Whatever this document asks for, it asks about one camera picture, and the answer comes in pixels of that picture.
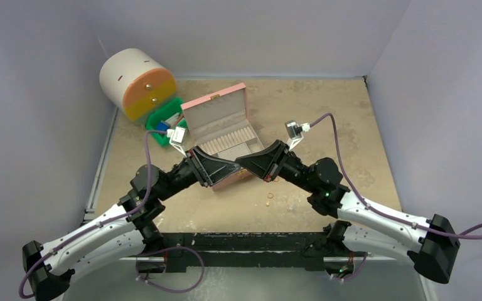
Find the green bin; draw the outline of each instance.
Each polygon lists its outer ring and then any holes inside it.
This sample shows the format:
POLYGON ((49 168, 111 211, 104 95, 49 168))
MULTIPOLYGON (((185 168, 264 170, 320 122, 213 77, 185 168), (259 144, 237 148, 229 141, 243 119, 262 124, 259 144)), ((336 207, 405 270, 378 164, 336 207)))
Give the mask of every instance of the green bin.
MULTIPOLYGON (((149 116, 149 118, 147 119, 147 123, 145 124, 145 129, 154 130, 156 129, 156 126, 159 124, 160 121, 165 121, 176 113, 182 114, 182 108, 180 107, 182 103, 184 103, 184 101, 177 97, 171 100, 166 105, 163 105, 160 109, 158 109, 149 116)), ((179 122, 176 126, 186 129, 188 128, 185 119, 179 122)), ((167 135, 152 133, 152 136, 161 146, 166 146, 169 144, 169 137, 167 137, 167 135)))

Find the pink jewelry box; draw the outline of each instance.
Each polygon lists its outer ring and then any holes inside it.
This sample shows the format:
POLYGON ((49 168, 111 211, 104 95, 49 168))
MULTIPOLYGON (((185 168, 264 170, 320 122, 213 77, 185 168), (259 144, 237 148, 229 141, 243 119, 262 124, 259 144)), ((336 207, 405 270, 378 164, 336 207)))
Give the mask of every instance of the pink jewelry box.
MULTIPOLYGON (((195 145, 209 155, 234 161, 264 149, 249 122, 244 83, 186 102, 181 107, 195 145)), ((216 191, 250 175, 243 169, 212 188, 216 191)))

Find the tabletop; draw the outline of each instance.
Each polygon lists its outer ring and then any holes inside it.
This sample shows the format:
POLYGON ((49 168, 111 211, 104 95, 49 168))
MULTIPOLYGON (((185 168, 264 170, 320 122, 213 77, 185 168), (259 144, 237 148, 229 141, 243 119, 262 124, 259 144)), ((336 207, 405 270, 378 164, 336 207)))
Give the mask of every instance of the tabletop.
MULTIPOLYGON (((313 122, 331 112, 336 118, 344 167, 359 192, 401 210, 362 78, 178 80, 178 96, 187 102, 241 82, 247 86, 250 123, 264 147, 276 139, 287 141, 284 122, 313 122)), ((294 151, 305 165, 323 157, 337 160, 329 118, 304 136, 294 151)), ((170 170, 182 160, 172 147, 162 148, 154 139, 149 139, 149 145, 152 162, 161 169, 170 170)), ((191 146, 189 137, 186 149, 191 146)), ((119 114, 107 158, 96 215, 130 190, 130 180, 146 163, 144 129, 119 114)), ((166 209, 154 222, 162 232, 321 231, 334 219, 315 212, 306 200, 308 196, 283 179, 266 183, 248 177, 216 192, 194 184, 165 200, 166 209)))

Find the wooden board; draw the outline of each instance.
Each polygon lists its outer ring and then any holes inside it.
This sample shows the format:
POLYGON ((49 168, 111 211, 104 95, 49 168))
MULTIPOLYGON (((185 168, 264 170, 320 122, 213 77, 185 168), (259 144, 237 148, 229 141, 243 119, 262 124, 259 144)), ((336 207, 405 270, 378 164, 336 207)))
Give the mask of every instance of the wooden board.
MULTIPOLYGON (((192 100, 244 82, 250 122, 265 147, 287 140, 284 123, 313 122, 332 112, 337 121, 341 153, 348 175, 367 198, 400 210, 370 99, 362 79, 357 80, 180 80, 178 95, 192 100)), ((118 202, 130 190, 129 181, 145 164, 144 130, 119 116, 97 214, 118 202)), ((191 147, 191 139, 186 140, 191 147)), ((150 139, 153 164, 170 170, 182 160, 173 148, 161 148, 150 139)), ((336 160, 330 119, 308 132, 295 148, 306 165, 322 157, 336 160)), ((154 221, 163 232, 182 231, 321 231, 334 219, 320 216, 306 201, 308 193, 279 180, 265 183, 249 177, 213 192, 198 184, 164 202, 166 210, 154 221)))

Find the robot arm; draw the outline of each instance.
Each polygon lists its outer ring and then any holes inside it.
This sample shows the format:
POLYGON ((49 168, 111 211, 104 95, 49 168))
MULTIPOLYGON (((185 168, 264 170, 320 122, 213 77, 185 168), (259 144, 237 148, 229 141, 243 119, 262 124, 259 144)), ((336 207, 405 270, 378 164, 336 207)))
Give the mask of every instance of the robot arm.
MULTIPOLYGON (((296 140, 295 143, 294 138, 291 140, 294 145, 298 142, 296 140)), ((413 226, 384 218, 374 213, 371 208, 365 207, 355 194, 340 184, 343 175, 334 160, 322 158, 310 166, 305 166, 300 158, 290 151, 289 145, 279 140, 258 153, 239 157, 235 162, 265 182, 271 182, 279 176, 311 193, 308 202, 319 214, 359 223, 369 228, 364 231, 363 239, 360 236, 360 243, 357 240, 358 231, 350 231, 350 223, 338 221, 329 234, 334 243, 342 242, 350 251, 370 251, 370 248, 380 255, 404 259, 412 262, 415 270, 428 279, 439 283, 449 281, 459 250, 459 240, 416 228, 416 225, 422 225, 454 233, 446 218, 436 214, 432 219, 412 216, 366 200, 367 204, 378 211, 409 221, 413 226), (387 239, 381 238, 380 233, 388 236, 387 239)))
POLYGON ((106 263, 163 248, 162 234, 153 223, 165 209, 162 201, 196 182, 212 186, 241 170, 237 163, 211 157, 199 147, 183 153, 185 158, 169 172, 142 166, 131 181, 132 189, 93 221, 54 241, 31 241, 23 246, 23 267, 37 301, 53 300, 71 282, 106 263), (143 200, 149 186, 148 168, 151 192, 143 200), (128 214, 143 201, 140 210, 128 214))

